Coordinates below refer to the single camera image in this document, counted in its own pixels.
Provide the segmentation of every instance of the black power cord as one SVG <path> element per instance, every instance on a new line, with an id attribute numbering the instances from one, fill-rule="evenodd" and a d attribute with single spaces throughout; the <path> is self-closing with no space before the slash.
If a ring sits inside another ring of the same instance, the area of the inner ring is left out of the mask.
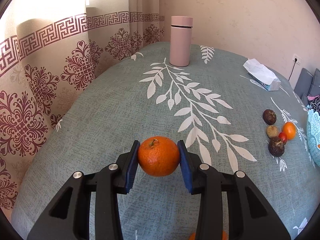
<path id="1" fill-rule="evenodd" d="M 294 64 L 293 64 L 293 68 L 292 68 L 292 71 L 291 71 L 291 74 L 290 74 L 290 77 L 289 77 L 289 79 L 288 79 L 288 80 L 290 80 L 290 78 L 291 78 L 291 75 L 292 75 L 292 72 L 293 72 L 294 66 L 296 65 L 297 61 L 298 61 L 298 59 L 297 59 L 297 58 L 295 58 L 295 59 L 294 59 Z"/>

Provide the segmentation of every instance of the tissue box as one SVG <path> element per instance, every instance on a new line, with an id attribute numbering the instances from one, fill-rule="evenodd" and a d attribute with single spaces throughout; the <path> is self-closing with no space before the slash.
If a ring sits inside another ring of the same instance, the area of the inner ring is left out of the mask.
<path id="1" fill-rule="evenodd" d="M 274 79 L 270 85 L 267 85 L 265 83 L 262 83 L 259 79 L 255 78 L 253 75 L 250 74 L 250 76 L 252 76 L 257 82 L 259 82 L 268 91 L 277 91 L 280 88 L 281 81 L 278 79 L 278 77 Z"/>

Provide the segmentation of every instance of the blue plastic basket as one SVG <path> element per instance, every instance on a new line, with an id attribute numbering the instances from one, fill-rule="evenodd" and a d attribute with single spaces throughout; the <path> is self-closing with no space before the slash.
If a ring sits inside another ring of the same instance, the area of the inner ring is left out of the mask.
<path id="1" fill-rule="evenodd" d="M 320 143 L 320 116 L 313 109 L 308 112 L 307 138 L 311 157 L 320 166 L 320 149 L 318 148 Z"/>

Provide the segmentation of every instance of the wall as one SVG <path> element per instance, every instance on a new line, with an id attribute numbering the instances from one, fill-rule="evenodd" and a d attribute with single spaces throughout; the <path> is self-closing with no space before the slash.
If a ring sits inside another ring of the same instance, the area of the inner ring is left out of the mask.
<path id="1" fill-rule="evenodd" d="M 193 43 L 228 50 L 274 68 L 289 78 L 294 53 L 295 86 L 301 68 L 320 68 L 320 24 L 305 0 L 161 0 L 165 40 L 172 15 L 194 17 Z"/>

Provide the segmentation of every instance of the orange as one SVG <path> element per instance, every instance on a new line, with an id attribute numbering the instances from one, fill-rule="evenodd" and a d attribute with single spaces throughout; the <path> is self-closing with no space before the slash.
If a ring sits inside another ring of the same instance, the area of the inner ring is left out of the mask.
<path id="1" fill-rule="evenodd" d="M 180 153 L 174 141 L 153 136 L 140 145 L 138 161 L 145 173 L 155 177 L 167 176 L 177 168 Z"/>
<path id="2" fill-rule="evenodd" d="M 282 131 L 287 135 L 288 140 L 292 140 L 296 136 L 296 127 L 292 122 L 286 122 Z"/>
<path id="3" fill-rule="evenodd" d="M 222 240 L 228 240 L 229 236 L 225 231 L 222 231 Z M 190 237 L 189 240 L 195 240 L 196 239 L 196 233 L 193 233 Z"/>

